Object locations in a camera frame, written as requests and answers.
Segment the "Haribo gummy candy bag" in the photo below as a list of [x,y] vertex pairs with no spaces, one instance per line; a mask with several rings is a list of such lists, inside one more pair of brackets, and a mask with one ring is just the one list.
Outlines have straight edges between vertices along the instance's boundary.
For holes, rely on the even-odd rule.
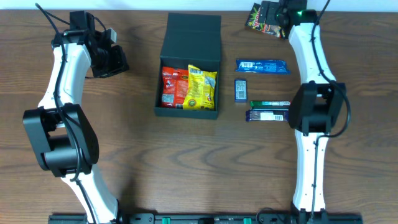
[[285,30],[281,26],[267,25],[259,22],[259,8],[261,4],[254,3],[248,15],[245,26],[264,34],[270,34],[280,39],[285,39]]

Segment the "red orange candy bag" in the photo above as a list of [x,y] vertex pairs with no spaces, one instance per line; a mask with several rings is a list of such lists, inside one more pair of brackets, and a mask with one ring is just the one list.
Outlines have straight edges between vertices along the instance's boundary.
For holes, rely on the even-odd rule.
[[162,67],[161,107],[182,109],[188,89],[188,70]]

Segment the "yellow snack bag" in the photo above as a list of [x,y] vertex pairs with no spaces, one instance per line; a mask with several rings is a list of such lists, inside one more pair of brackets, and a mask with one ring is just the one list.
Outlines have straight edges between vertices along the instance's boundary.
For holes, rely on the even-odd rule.
[[184,110],[214,110],[217,72],[188,66],[188,89],[183,102]]

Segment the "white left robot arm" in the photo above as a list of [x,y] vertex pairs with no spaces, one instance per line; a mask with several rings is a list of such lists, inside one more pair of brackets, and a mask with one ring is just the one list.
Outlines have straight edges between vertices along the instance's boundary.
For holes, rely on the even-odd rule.
[[98,138],[81,107],[88,70],[108,78],[128,70],[112,29],[66,30],[52,42],[54,64],[45,95],[26,110],[23,125],[41,169],[50,171],[75,193],[85,209],[81,223],[129,223],[97,165]]

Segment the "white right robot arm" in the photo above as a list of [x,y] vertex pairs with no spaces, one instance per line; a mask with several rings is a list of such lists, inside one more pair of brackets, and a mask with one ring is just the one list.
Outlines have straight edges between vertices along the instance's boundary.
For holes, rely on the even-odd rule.
[[323,13],[307,9],[306,1],[263,1],[259,20],[277,26],[292,46],[300,88],[289,106],[289,126],[297,143],[297,181],[294,207],[314,215],[326,209],[323,168],[327,142],[342,135],[351,120],[344,83],[336,81],[320,38]]

